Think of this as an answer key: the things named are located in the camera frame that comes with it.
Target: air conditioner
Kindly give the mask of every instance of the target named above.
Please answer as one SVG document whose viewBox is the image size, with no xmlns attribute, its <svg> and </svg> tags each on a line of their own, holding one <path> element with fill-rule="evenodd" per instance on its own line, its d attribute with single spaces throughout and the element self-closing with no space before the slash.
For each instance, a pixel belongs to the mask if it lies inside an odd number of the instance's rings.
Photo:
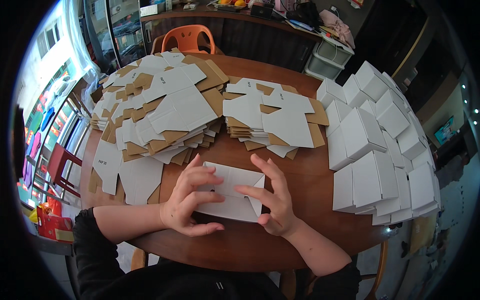
<svg viewBox="0 0 480 300">
<path fill-rule="evenodd" d="M 121 11 L 121 6 L 120 5 L 112 7 L 112 15 L 115 15 L 115 14 L 119 13 L 120 11 Z"/>
</svg>

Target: round wooden table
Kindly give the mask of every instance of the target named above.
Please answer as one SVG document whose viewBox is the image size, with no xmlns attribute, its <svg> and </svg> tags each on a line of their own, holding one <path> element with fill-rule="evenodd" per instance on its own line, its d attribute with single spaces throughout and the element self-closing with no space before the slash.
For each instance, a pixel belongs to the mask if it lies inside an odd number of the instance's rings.
<svg viewBox="0 0 480 300">
<path fill-rule="evenodd" d="M 213 60 L 227 75 L 288 84 L 302 95 L 313 98 L 321 83 L 309 76 L 257 61 L 220 55 L 194 55 Z M 325 128 L 320 127 L 325 137 Z M 113 201 L 113 195 L 106 194 L 101 189 L 95 194 L 88 191 L 93 158 L 100 136 L 100 131 L 92 130 L 83 157 L 80 182 L 83 209 L 119 204 Z M 316 149 L 300 148 L 295 159 L 290 160 L 280 158 L 266 148 L 247 151 L 244 144 L 238 139 L 230 138 L 223 127 L 210 148 L 194 149 L 192 157 L 197 152 L 204 161 L 254 171 L 259 170 L 250 162 L 252 153 L 265 160 L 270 157 L 285 173 L 295 215 L 350 255 L 371 248 L 388 238 L 384 227 L 371 225 L 371 215 L 360 216 L 332 211 L 334 172 L 328 169 L 327 145 Z M 186 164 L 164 166 L 160 186 L 161 202 L 168 200 L 179 174 L 185 167 Z M 265 181 L 265 187 L 272 190 L 270 180 Z M 193 217 L 199 223 L 222 223 L 225 230 L 190 238 L 169 229 L 143 235 L 129 243 L 173 261 L 210 269 L 265 272 L 306 267 L 293 246 L 281 237 L 268 234 L 258 224 L 200 213 L 194 213 Z"/>
</svg>

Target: stack of cardboard blanks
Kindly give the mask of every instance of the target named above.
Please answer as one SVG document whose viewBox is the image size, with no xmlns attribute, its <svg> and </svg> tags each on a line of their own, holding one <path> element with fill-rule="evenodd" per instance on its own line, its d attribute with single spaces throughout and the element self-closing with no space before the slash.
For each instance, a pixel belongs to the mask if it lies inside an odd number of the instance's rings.
<svg viewBox="0 0 480 300">
<path fill-rule="evenodd" d="M 440 211 L 425 132 L 393 79 L 364 62 L 343 89 L 347 106 L 333 99 L 326 110 L 333 210 L 370 214 L 372 225 Z"/>
<path fill-rule="evenodd" d="M 291 86 L 230 77 L 223 94 L 227 132 L 247 150 L 266 147 L 293 159 L 299 147 L 325 145 L 319 125 L 328 125 L 322 103 Z"/>
<path fill-rule="evenodd" d="M 218 89 L 227 81 L 213 61 L 178 51 L 146 56 L 111 75 L 97 104 L 107 121 L 91 191 L 101 185 L 116 198 L 123 191 L 128 204 L 158 203 L 163 165 L 188 163 L 194 148 L 215 141 L 223 123 Z"/>
</svg>

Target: pink cloth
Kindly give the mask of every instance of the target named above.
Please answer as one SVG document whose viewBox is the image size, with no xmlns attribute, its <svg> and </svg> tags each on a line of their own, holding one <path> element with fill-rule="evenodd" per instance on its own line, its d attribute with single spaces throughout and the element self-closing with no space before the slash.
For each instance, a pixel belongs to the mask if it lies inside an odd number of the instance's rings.
<svg viewBox="0 0 480 300">
<path fill-rule="evenodd" d="M 343 23 L 343 21 L 340 20 L 339 17 L 327 10 L 323 10 L 320 12 L 320 18 L 322 19 L 324 26 L 332 28 L 338 33 L 338 38 L 340 38 L 340 41 L 342 41 L 344 44 L 349 45 L 352 49 L 355 49 L 353 35 L 350 32 L 350 28 L 347 24 Z"/>
</svg>

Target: window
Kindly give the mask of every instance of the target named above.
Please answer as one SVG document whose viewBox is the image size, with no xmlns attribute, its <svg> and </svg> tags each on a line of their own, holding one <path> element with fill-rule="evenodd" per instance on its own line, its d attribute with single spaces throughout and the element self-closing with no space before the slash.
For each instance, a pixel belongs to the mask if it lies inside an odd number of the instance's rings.
<svg viewBox="0 0 480 300">
<path fill-rule="evenodd" d="M 40 58 L 42 59 L 62 37 L 63 30 L 61 26 L 61 18 L 58 18 L 36 38 Z"/>
</svg>

